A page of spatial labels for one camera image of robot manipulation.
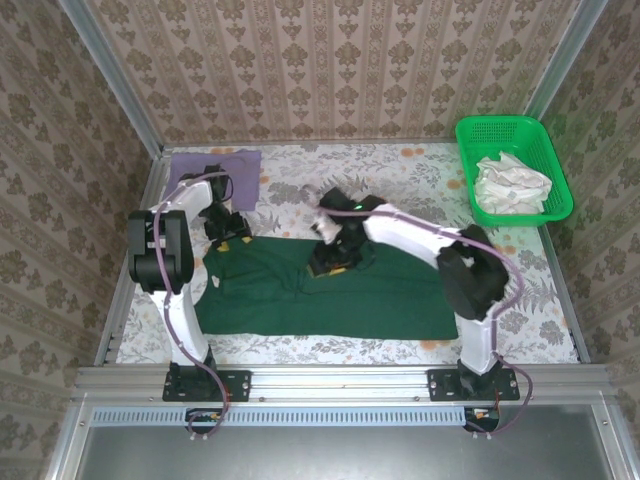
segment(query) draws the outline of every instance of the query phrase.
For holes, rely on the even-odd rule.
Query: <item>gray floor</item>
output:
[[[176,427],[93,428],[78,478],[612,478],[588,407],[531,407],[512,430],[461,427],[229,427],[190,441]]]

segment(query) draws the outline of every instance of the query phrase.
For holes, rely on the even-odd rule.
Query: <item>cable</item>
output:
[[[509,421],[506,425],[494,430],[493,432],[487,432],[486,430],[476,425],[475,423],[467,422],[470,426],[472,426],[479,432],[486,434],[487,437],[489,437],[491,434],[501,433],[511,428],[515,424],[515,422],[520,418],[524,410],[527,408],[527,406],[529,405],[529,402],[531,401],[531,397],[533,396],[533,380],[531,379],[531,376],[520,367],[516,367],[515,365],[512,365],[509,362],[507,362],[502,357],[502,355],[500,355],[497,351],[497,347],[498,347],[497,319],[503,312],[505,312],[506,310],[508,310],[509,308],[513,307],[518,303],[525,289],[524,277],[518,270],[518,267],[515,265],[515,263],[513,263],[513,261],[510,258],[503,255],[502,253],[500,253],[495,248],[489,245],[485,245],[482,242],[478,242],[476,240],[463,237],[462,235],[458,235],[456,233],[443,230],[436,225],[417,219],[415,217],[411,217],[402,212],[389,212],[389,211],[380,211],[380,210],[377,210],[377,211],[373,210],[368,212],[356,212],[356,211],[345,211],[345,210],[332,210],[332,209],[316,207],[316,206],[312,206],[312,208],[315,208],[316,210],[326,215],[335,216],[335,217],[388,217],[394,220],[400,220],[410,225],[413,225],[415,227],[426,230],[429,233],[440,235],[442,237],[449,238],[451,240],[455,240],[467,245],[471,245],[472,247],[479,248],[480,250],[484,250],[485,252],[488,252],[493,256],[497,257],[498,259],[500,259],[509,268],[509,270],[512,271],[516,280],[516,291],[511,296],[510,299],[503,302],[498,308],[496,308],[493,311],[493,315],[491,316],[491,319],[490,319],[491,321],[491,353],[493,354],[493,356],[496,358],[498,362],[500,362],[502,365],[504,365],[507,368],[513,369],[515,372],[519,373],[527,380],[527,383],[528,383],[527,395],[525,396],[525,399],[522,402],[522,405],[516,412],[516,415],[511,419],[511,421]]]
[[[189,431],[189,433],[191,433],[193,438],[201,437],[203,439],[206,439],[209,435],[213,435],[218,430],[218,428],[220,427],[220,425],[224,420],[224,417],[227,414],[227,411],[229,410],[229,396],[218,374],[211,367],[209,367],[208,365],[205,365],[204,363],[199,361],[197,358],[195,358],[193,355],[191,355],[191,353],[189,353],[189,351],[186,348],[184,348],[183,343],[180,340],[180,338],[178,338],[178,334],[173,328],[171,319],[169,318],[169,308],[171,306],[171,296],[173,294],[173,290],[171,287],[171,281],[169,280],[169,274],[167,273],[167,268],[164,263],[164,257],[162,255],[162,246],[160,244],[160,217],[162,216],[162,212],[164,212],[165,209],[171,205],[171,202],[173,201],[173,199],[177,195],[182,193],[184,190],[186,190],[187,188],[197,183],[200,183],[203,180],[207,180],[209,178],[222,177],[222,176],[228,176],[228,175],[229,174],[226,172],[208,173],[205,175],[201,175],[200,177],[197,177],[193,180],[188,180],[184,183],[181,183],[173,192],[171,192],[171,194],[167,198],[165,198],[162,201],[162,203],[158,206],[158,209],[156,210],[156,213],[153,216],[153,241],[154,241],[154,248],[156,251],[156,259],[158,261],[158,269],[160,270],[160,275],[162,276],[164,287],[167,291],[167,294],[164,297],[164,302],[163,302],[163,305],[164,305],[163,316],[164,316],[164,323],[167,327],[167,331],[169,332],[169,335],[171,336],[171,339],[173,340],[173,342],[180,349],[180,352],[182,352],[182,354],[195,366],[207,372],[211,376],[211,378],[213,378],[214,382],[217,384],[222,394],[222,411],[220,412],[220,418],[208,432],[204,434],[197,434],[196,432],[194,432],[192,428],[192,424],[193,424],[193,417],[192,417],[191,421],[187,426],[187,430]]]
[[[229,186],[231,187],[231,193],[226,197],[224,197],[222,200],[220,200],[222,203],[230,200],[231,197],[233,197],[233,179],[231,178],[231,176],[229,176]]]
[[[202,418],[202,417],[209,417],[211,420],[215,420],[217,422],[220,421],[220,414],[217,412],[205,412],[205,411],[200,411],[200,412],[191,412],[191,414],[189,415],[189,421],[187,422],[187,431],[189,433],[191,433],[191,440],[195,440],[197,435],[200,435],[196,432],[193,431],[193,422],[196,420],[196,418]],[[211,435],[213,432],[213,429],[207,431],[206,433],[201,434],[202,435],[202,439],[206,440],[209,435]]]

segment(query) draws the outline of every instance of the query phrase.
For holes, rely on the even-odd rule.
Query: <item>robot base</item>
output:
[[[215,363],[211,351],[205,364]],[[248,402],[251,392],[250,370],[223,370],[216,372],[227,390],[230,402]],[[164,380],[162,400],[165,402],[221,402],[222,392],[213,378],[195,365],[178,365],[171,363]]]
[[[484,375],[477,375],[458,361],[458,368],[428,370],[432,402],[520,400],[516,374],[500,363]]]

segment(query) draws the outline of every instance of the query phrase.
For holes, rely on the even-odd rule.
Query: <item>floral tablecloth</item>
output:
[[[354,198],[371,193],[400,209],[447,226],[473,223],[466,181],[455,144],[271,145],[262,151],[260,200],[247,215],[253,234],[315,238],[305,202],[311,184],[339,186]],[[228,153],[235,148],[188,147],[177,152]],[[202,257],[208,241],[191,225],[196,256],[194,301],[206,286]],[[498,346],[517,363],[575,363],[577,356],[549,265],[535,228],[495,228],[489,236],[525,275],[526,292],[500,319]],[[331,336],[206,335],[220,364],[437,364],[453,363],[460,339],[397,341]],[[170,348],[161,318],[136,287],[118,351],[118,363],[165,363]]]

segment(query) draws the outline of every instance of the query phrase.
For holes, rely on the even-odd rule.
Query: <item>black mounting plate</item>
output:
[[[199,371],[197,375],[193,375],[189,369]],[[249,401],[251,370],[220,370],[216,373],[227,389],[230,402]],[[167,373],[162,400],[165,402],[221,402],[222,393],[209,374],[196,366],[181,366],[179,373],[171,370]]]
[[[502,401],[520,400],[520,390],[516,380],[516,374],[510,368],[498,370],[487,384],[486,388],[469,395],[461,387],[460,371],[457,368],[438,368],[427,370],[427,385],[429,396],[432,402],[453,402],[453,401],[496,401],[496,391],[498,398]]]

